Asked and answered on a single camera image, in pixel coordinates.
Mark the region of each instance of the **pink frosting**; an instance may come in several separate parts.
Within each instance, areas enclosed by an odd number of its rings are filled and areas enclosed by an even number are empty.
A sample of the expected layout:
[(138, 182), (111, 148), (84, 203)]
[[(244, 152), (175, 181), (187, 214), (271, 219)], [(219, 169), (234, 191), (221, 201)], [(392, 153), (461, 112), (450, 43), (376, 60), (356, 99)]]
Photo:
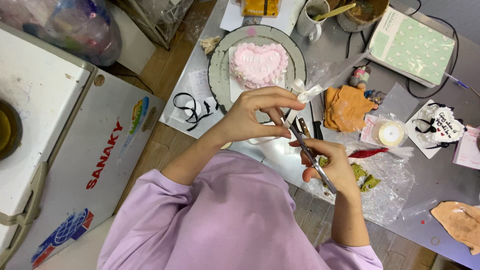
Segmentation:
[(238, 44), (230, 59), (230, 70), (247, 88), (256, 89), (275, 85), (274, 81), (288, 66), (287, 51), (281, 44), (256, 46)]

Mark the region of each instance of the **woman's left hand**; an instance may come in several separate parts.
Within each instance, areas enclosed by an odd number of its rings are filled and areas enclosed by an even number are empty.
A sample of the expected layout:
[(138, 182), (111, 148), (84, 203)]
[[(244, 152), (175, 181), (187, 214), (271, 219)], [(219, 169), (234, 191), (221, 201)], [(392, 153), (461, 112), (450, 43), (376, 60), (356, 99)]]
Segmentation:
[[(221, 143), (238, 142), (251, 138), (280, 136), (291, 138), (290, 131), (282, 127), (282, 108), (302, 110), (305, 104), (283, 88), (272, 86), (243, 92), (228, 113), (208, 133)], [(255, 112), (270, 116), (275, 125), (258, 123)]]

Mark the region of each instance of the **scissors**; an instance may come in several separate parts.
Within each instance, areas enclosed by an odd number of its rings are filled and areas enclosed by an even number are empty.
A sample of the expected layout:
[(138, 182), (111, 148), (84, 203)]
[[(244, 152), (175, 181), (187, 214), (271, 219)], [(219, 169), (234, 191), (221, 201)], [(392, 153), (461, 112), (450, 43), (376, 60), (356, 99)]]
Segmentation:
[(308, 149), (308, 147), (305, 145), (305, 143), (303, 142), (303, 139), (301, 138), (301, 135), (300, 135), (300, 132), (298, 132), (297, 130), (297, 127), (296, 125), (291, 125), (290, 126), (290, 130), (292, 131), (293, 135), (297, 138), (299, 144), (300, 144), (300, 147), (302, 148), (302, 150), (305, 152), (305, 154), (307, 155), (308, 159), (310, 160), (310, 162), (313, 164), (313, 166), (315, 167), (315, 169), (317, 170), (318, 174), (320, 175), (320, 177), (322, 178), (323, 182), (328, 186), (328, 188), (330, 189), (330, 191), (335, 194), (336, 193), (336, 188), (333, 186), (332, 182), (330, 181), (330, 179), (328, 179), (328, 176), (325, 174), (325, 172), (323, 171), (322, 167), (320, 167), (320, 164), (318, 164), (318, 161), (315, 159), (314, 155), (312, 154), (312, 152), (310, 152), (310, 150)]

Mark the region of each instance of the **yellow package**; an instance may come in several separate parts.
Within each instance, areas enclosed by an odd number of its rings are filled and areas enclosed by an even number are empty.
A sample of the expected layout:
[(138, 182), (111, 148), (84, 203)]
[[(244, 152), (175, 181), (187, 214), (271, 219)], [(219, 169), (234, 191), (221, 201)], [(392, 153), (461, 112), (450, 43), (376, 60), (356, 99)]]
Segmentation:
[(281, 0), (242, 0), (242, 16), (277, 17)]

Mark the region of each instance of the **wooden floor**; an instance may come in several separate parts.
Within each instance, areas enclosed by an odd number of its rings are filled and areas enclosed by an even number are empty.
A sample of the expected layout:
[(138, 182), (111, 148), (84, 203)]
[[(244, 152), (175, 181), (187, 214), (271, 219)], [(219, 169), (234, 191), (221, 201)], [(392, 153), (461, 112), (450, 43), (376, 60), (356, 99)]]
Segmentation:
[[(215, 0), (203, 3), (199, 3), (196, 0), (189, 12), (202, 13), (208, 16), (214, 5)], [(182, 24), (170, 51), (160, 46), (156, 49), (140, 78), (157, 97), (168, 101), (194, 46), (198, 45), (188, 40), (186, 37), (186, 26)], [(133, 75), (132, 72), (119, 64), (106, 70), (112, 74)], [(138, 78), (123, 75), (118, 75), (118, 77), (139, 88), (148, 90)], [(183, 132), (179, 132), (160, 122), (157, 123), (138, 160), (117, 209), (121, 206), (135, 180), (140, 175), (151, 169), (161, 170), (195, 140), (195, 138)], [(304, 190), (292, 185), (289, 185), (289, 193), (297, 205), (294, 212), (295, 219), (310, 242), (313, 245), (317, 245), (328, 239), (332, 228), (333, 206), (319, 198), (314, 198)], [(371, 245), (383, 262), (384, 269), (428, 270), (431, 268), (437, 255), (433, 251), (369, 221), (367, 221), (367, 228)]]

